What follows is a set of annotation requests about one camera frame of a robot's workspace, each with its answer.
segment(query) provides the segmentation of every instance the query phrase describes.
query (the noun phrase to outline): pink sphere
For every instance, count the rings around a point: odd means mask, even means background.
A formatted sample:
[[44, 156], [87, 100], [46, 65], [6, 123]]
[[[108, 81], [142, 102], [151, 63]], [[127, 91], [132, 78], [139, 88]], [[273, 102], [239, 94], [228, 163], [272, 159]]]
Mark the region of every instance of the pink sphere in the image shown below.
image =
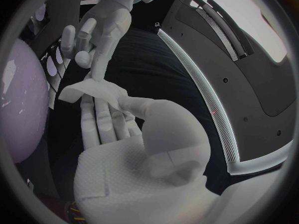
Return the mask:
[[44, 133], [48, 88], [43, 68], [32, 49], [17, 39], [4, 69], [0, 124], [15, 163], [28, 158]]

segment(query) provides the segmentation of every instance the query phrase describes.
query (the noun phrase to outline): yellow wire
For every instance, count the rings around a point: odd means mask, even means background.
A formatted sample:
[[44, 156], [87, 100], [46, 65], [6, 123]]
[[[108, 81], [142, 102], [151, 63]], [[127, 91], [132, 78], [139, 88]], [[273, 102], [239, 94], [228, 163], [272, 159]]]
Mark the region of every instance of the yellow wire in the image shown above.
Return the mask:
[[73, 211], [76, 211], [76, 212], [80, 212], [79, 210], [77, 210], [77, 209], [74, 209], [74, 208], [71, 208], [71, 210], [73, 210]]
[[79, 220], [79, 221], [85, 221], [84, 218], [74, 218], [75, 220]]

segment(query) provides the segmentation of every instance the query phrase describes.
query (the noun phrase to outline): black fabric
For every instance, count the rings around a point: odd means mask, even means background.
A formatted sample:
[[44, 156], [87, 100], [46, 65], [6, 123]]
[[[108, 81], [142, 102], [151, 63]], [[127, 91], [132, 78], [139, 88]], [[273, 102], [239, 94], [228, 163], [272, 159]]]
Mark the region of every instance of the black fabric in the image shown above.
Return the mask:
[[[230, 175], [211, 114], [183, 65], [158, 35], [131, 28], [120, 40], [105, 79], [126, 89], [129, 96], [170, 100], [189, 110], [211, 145], [206, 187], [219, 195], [224, 191]], [[137, 122], [141, 127], [143, 120]]]

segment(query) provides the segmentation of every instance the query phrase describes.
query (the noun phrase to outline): padded white cover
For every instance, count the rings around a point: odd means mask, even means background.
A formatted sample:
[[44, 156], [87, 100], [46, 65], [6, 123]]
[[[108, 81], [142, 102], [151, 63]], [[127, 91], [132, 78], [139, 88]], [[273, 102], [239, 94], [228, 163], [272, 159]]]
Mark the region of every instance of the padded white cover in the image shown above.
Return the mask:
[[74, 192], [89, 224], [192, 224], [218, 195], [205, 188], [206, 177], [176, 187], [153, 178], [142, 136], [85, 150], [78, 160]]

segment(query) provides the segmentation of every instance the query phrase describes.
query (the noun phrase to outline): purple ball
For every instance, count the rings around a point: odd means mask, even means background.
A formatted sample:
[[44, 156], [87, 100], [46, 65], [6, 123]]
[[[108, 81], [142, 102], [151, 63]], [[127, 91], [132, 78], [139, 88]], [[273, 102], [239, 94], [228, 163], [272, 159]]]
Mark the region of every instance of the purple ball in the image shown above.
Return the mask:
[[15, 163], [28, 158], [44, 133], [48, 112], [47, 80], [32, 49], [17, 39], [2, 77], [0, 124]]

